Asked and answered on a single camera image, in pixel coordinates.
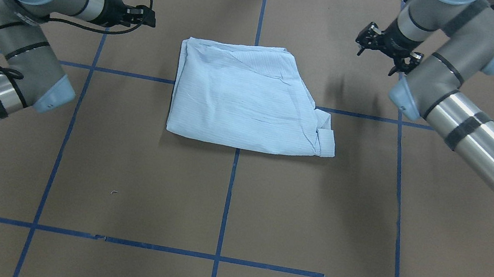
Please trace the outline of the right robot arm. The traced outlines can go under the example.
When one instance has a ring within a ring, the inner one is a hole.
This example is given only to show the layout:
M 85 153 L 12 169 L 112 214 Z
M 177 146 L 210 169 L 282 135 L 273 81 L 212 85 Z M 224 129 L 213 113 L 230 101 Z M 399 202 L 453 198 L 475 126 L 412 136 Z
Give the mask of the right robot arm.
M 406 0 L 392 22 L 368 23 L 361 52 L 392 60 L 402 77 L 388 92 L 404 117 L 426 121 L 494 193 L 494 120 L 463 92 L 494 76 L 494 11 L 487 0 Z

